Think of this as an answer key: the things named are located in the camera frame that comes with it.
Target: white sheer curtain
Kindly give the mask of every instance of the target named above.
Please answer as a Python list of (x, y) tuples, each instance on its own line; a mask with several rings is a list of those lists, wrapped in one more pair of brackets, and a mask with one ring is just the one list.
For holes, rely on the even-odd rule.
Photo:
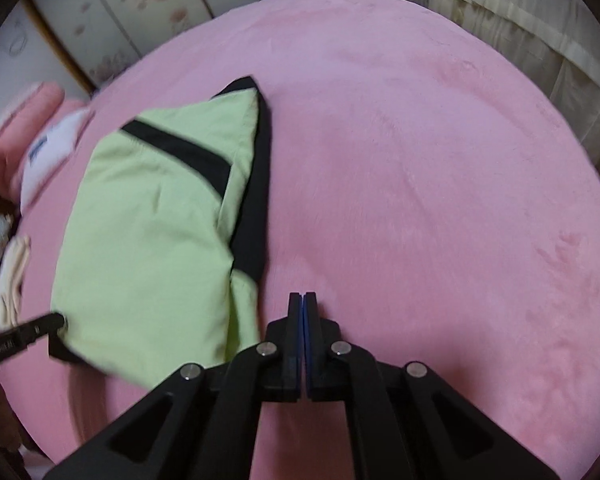
[(600, 172), (600, 24), (582, 0), (409, 0), (499, 51), (560, 110)]

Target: stack of pillows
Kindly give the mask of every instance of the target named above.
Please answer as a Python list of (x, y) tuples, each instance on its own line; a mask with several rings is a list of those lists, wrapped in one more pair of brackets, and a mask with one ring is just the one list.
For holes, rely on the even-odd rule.
[(53, 82), (36, 83), (0, 114), (0, 195), (25, 214), (74, 152), (93, 111), (65, 99)]

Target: black fabric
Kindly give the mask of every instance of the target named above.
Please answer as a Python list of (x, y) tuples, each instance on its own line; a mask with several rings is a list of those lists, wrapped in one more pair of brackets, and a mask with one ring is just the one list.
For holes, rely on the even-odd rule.
[(260, 284), (267, 254), (271, 112), (257, 83), (250, 76), (237, 79), (218, 95), (247, 88), (254, 88), (258, 92), (258, 126), (253, 145), (251, 176), (247, 182), (229, 247), (234, 255), (234, 269), (241, 270), (254, 282)]
[(231, 165), (222, 156), (142, 121), (130, 121), (120, 129), (196, 170), (224, 198)]

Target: silver rivet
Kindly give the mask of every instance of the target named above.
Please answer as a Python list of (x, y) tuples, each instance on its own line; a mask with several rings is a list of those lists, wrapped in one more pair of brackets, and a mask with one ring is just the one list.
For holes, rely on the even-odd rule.
[(270, 341), (265, 341), (264, 343), (260, 343), (256, 346), (256, 352), (261, 356), (273, 355), (278, 351), (278, 347), (275, 343)]
[(186, 364), (180, 369), (180, 375), (187, 381), (195, 379), (201, 372), (202, 369), (197, 364), (193, 363)]
[(427, 375), (427, 367), (424, 364), (419, 363), (419, 362), (409, 363), (407, 365), (407, 373), (411, 377), (415, 377), (415, 378), (419, 379), (419, 378)]
[(336, 355), (346, 355), (351, 352), (351, 345), (346, 341), (336, 341), (331, 345), (331, 351)]

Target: pink bedsheet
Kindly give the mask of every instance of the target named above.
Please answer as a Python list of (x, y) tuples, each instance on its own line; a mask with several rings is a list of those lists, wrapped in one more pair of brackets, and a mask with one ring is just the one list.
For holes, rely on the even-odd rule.
[[(600, 183), (521, 73), (402, 0), (266, 0), (117, 79), (22, 223), (24, 316), (49, 310), (98, 140), (247, 74), (273, 114), (262, 324), (284, 316), (290, 291), (315, 290), (348, 339), (392, 364), (428, 363), (563, 480), (579, 479), (600, 453)], [(46, 342), (0, 380), (56, 461), (142, 394), (49, 360)], [(341, 406), (265, 406), (252, 478), (352, 478), (348, 448)]]

